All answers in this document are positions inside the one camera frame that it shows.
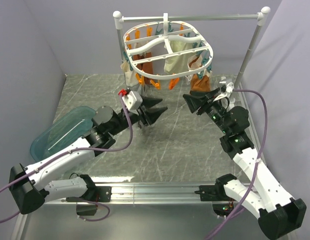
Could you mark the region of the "orange front clip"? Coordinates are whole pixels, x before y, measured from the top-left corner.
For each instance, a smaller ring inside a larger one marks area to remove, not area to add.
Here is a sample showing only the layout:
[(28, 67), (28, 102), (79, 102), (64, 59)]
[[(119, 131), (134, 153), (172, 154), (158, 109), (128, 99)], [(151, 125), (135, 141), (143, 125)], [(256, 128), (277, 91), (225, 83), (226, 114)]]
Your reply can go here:
[(177, 83), (179, 82), (179, 78), (173, 78), (173, 79), (171, 79), (170, 80), (170, 82), (169, 82), (169, 85), (168, 85), (168, 89), (169, 90), (172, 90), (176, 85), (177, 85)]

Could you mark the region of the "white oval clip hanger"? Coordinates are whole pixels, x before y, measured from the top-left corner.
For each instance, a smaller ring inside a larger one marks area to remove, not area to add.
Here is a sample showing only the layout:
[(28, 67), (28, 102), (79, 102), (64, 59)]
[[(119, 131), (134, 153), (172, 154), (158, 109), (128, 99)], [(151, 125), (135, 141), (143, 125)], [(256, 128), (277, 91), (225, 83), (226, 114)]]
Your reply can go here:
[(214, 52), (185, 16), (124, 17), (116, 20), (122, 60), (140, 78), (171, 80), (202, 75)]

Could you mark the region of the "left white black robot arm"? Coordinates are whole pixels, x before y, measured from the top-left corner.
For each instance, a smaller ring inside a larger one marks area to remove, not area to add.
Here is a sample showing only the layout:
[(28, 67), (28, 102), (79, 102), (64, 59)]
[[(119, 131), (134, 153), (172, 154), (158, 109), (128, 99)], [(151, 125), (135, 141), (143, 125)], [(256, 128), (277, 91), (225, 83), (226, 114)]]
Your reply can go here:
[(126, 129), (133, 131), (132, 126), (138, 122), (150, 126), (168, 109), (166, 106), (155, 107), (162, 101), (160, 98), (133, 100), (122, 96), (120, 100), (122, 109), (119, 113), (109, 106), (101, 106), (92, 118), (92, 128), (68, 147), (37, 163), (11, 168), (8, 189), (21, 214), (32, 213), (44, 203), (62, 198), (98, 200), (98, 188), (89, 175), (81, 174), (66, 180), (57, 177), (104, 152), (116, 152), (113, 148), (115, 135)]

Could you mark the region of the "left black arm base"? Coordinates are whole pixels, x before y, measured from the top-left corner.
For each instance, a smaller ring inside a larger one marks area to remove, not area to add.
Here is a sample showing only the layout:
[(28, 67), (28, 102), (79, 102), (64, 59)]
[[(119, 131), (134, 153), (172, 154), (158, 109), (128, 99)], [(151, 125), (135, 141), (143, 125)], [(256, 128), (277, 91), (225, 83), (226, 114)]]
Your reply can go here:
[[(86, 222), (97, 222), (108, 218), (110, 215), (110, 208), (104, 203), (111, 200), (112, 187), (111, 186), (97, 186), (94, 190), (88, 190), (82, 197), (67, 197), (66, 202), (76, 203), (76, 214), (79, 219)], [(89, 218), (97, 214), (99, 207), (106, 210), (106, 214), (100, 218)]]

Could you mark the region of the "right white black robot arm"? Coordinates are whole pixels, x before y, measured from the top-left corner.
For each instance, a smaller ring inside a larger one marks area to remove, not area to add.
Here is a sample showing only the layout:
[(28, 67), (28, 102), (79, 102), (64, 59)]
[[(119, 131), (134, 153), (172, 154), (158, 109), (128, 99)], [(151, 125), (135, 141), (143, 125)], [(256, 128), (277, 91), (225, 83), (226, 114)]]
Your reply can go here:
[(221, 146), (245, 173), (250, 185), (245, 187), (234, 175), (227, 174), (216, 180), (215, 194), (221, 200), (236, 200), (238, 205), (231, 209), (231, 219), (240, 211), (248, 210), (258, 220), (264, 235), (270, 240), (301, 227), (307, 206), (286, 191), (261, 159), (263, 148), (257, 149), (245, 130), (249, 127), (249, 111), (242, 106), (227, 110), (222, 100), (229, 99), (230, 87), (220, 87), (210, 92), (191, 91), (183, 98), (192, 113), (207, 114), (224, 134)]

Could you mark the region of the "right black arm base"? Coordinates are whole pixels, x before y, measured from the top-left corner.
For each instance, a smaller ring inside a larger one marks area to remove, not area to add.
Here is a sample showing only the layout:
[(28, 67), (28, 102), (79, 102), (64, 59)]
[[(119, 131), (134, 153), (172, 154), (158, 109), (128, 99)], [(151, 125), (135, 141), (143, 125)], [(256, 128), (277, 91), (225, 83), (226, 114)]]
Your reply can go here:
[(218, 216), (227, 217), (234, 209), (234, 200), (221, 193), (216, 185), (200, 185), (194, 193), (200, 196), (201, 202), (211, 202)]

